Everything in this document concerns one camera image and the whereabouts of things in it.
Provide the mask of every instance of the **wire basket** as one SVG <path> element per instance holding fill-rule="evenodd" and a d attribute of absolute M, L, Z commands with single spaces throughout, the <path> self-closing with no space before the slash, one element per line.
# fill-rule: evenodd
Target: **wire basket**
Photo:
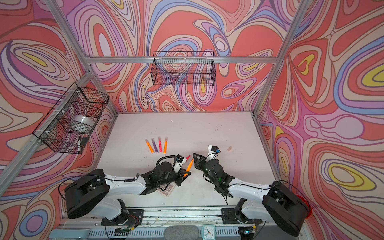
<path fill-rule="evenodd" d="M 54 152 L 81 154 L 108 100 L 107 94 L 93 88 L 77 87 L 48 127 L 34 135 Z"/>
<path fill-rule="evenodd" d="M 212 51 L 155 51 L 153 57 L 153 85 L 215 85 Z"/>

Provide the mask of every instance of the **psychedelic swirl pattern wall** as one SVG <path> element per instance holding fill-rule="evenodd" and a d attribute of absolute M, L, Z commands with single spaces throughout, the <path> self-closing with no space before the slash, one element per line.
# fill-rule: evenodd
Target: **psychedelic swirl pattern wall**
<path fill-rule="evenodd" d="M 383 1 L 314 1 L 258 110 L 317 240 L 384 239 L 383 33 Z"/>
<path fill-rule="evenodd" d="M 204 51 L 215 56 L 276 56 L 298 2 L 65 2 L 62 11 L 90 56 L 151 56 Z M 215 86 L 152 86 L 151 64 L 94 64 L 117 111 L 250 111 L 271 68 L 218 64 Z"/>
<path fill-rule="evenodd" d="M 43 0 L 2 1 L 0 22 L 2 171 L 84 69 Z M 38 148 L 0 198 L 1 240 L 48 238 L 65 210 L 58 184 L 91 169 L 111 121 L 106 109 L 82 155 Z"/>

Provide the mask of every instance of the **orange marker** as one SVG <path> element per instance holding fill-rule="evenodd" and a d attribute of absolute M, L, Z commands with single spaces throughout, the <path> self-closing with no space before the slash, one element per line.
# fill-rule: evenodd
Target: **orange marker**
<path fill-rule="evenodd" d="M 149 142 L 148 142 L 148 139 L 145 139 L 145 142 L 147 143 L 147 145 L 148 145 L 149 150 L 151 151 L 151 153 L 154 153 L 154 151 L 153 151 L 151 145 L 150 145 Z"/>
<path fill-rule="evenodd" d="M 168 138 L 166 137 L 166 142 L 164 143 L 164 154 L 167 154 L 167 143 L 168 143 Z"/>
<path fill-rule="evenodd" d="M 191 160 L 191 162 L 190 162 L 189 165 L 188 165 L 187 172 L 189 172 L 189 170 L 191 170 L 191 168 L 192 168 L 192 163 L 193 163 L 193 159 Z"/>

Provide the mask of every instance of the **robotic arm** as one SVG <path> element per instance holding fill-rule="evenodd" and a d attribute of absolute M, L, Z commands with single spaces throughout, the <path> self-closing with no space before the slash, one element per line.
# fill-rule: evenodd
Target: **robotic arm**
<path fill-rule="evenodd" d="M 216 159 L 219 152 L 218 147 L 210 145 L 207 157 L 194 153 L 194 166 L 203 171 L 203 177 L 222 196 L 241 198 L 234 209 L 237 222 L 272 220 L 286 233 L 298 236 L 309 207 L 280 181 L 271 185 L 253 184 L 225 173 Z"/>
<path fill-rule="evenodd" d="M 166 161 L 160 163 L 167 158 L 174 158 L 173 165 Z M 185 162 L 186 159 L 180 155 L 165 156 L 157 161 L 153 170 L 137 174 L 134 178 L 115 177 L 96 169 L 65 188 L 68 218 L 91 213 L 107 218 L 112 225 L 124 224 L 129 212 L 123 200 L 107 197 L 119 194 L 146 195 L 172 182 L 180 186 L 190 175 L 190 172 L 181 168 Z"/>

